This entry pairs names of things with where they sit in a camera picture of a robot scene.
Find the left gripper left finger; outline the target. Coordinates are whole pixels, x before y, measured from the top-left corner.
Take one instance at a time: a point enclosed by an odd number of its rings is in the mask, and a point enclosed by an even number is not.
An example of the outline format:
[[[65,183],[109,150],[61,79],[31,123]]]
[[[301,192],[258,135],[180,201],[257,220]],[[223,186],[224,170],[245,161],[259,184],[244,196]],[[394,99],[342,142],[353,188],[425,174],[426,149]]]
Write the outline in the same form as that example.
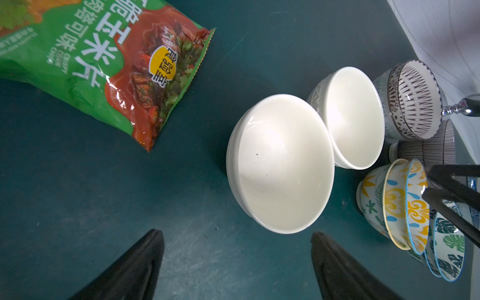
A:
[[[165,252],[163,232],[148,231],[72,300],[152,300]]]

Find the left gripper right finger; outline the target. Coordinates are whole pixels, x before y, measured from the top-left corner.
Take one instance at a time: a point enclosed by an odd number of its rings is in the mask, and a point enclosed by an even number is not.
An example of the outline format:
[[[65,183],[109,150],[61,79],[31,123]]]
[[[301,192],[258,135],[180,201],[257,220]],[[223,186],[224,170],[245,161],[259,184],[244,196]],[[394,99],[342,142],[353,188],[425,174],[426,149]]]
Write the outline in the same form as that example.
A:
[[[400,299],[323,232],[314,232],[311,236],[311,259],[324,300]]]

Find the green leaf bowl back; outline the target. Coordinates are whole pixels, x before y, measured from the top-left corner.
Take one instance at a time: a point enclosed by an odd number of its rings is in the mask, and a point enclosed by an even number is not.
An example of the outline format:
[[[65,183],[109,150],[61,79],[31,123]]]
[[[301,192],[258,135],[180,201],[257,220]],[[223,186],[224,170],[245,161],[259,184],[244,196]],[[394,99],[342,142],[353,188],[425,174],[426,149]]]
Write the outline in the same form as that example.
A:
[[[464,265],[465,236],[439,211],[435,217],[433,250],[441,277],[447,282],[456,281]]]

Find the yellow blue ornament bowl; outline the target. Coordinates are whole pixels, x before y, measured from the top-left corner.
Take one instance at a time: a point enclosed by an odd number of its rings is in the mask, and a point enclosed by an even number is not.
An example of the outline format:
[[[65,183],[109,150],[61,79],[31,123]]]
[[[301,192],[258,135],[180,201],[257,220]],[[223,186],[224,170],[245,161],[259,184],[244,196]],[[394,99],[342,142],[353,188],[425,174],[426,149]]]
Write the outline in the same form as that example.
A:
[[[428,243],[430,205],[422,199],[428,187],[418,159],[397,159],[387,172],[383,192],[384,222],[391,241],[421,256]]]

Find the purple striped bowl front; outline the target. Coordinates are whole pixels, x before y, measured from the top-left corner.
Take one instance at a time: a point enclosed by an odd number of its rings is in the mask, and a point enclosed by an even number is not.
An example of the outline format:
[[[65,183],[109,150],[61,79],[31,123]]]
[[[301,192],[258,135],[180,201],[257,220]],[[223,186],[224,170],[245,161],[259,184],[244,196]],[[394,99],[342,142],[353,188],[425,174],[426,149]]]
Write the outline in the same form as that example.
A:
[[[430,139],[416,141],[399,141],[389,147],[389,161],[403,158],[418,159],[428,173],[436,165],[456,164],[456,145],[453,123],[443,121],[438,132]]]

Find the yellow flower bowl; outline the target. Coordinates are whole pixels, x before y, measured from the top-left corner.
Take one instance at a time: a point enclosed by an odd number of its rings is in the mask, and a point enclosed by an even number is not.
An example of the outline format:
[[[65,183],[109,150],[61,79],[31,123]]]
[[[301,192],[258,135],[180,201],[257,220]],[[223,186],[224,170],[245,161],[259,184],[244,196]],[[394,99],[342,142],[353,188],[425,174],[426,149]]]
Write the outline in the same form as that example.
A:
[[[366,221],[381,235],[391,239],[385,223],[383,212],[385,180],[391,164],[369,172],[358,184],[356,203]]]

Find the white maroon leaf bowl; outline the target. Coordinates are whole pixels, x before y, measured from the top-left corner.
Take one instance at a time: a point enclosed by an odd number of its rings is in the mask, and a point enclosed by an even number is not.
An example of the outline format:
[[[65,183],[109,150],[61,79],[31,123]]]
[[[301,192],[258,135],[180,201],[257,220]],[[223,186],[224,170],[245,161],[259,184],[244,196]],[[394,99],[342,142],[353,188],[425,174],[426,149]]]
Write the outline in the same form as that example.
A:
[[[440,128],[441,111],[440,88],[424,62],[412,59],[393,67],[387,81],[388,138],[432,138]]]

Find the cream plain bowl back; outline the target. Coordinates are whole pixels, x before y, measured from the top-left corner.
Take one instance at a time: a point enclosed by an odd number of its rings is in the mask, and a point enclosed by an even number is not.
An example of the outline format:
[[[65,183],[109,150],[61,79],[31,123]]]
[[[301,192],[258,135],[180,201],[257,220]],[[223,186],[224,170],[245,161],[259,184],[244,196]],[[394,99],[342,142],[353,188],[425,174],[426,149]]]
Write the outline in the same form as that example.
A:
[[[377,89],[363,71],[347,66],[333,72],[307,102],[327,127],[336,166],[366,170],[375,164],[385,141],[385,116]]]

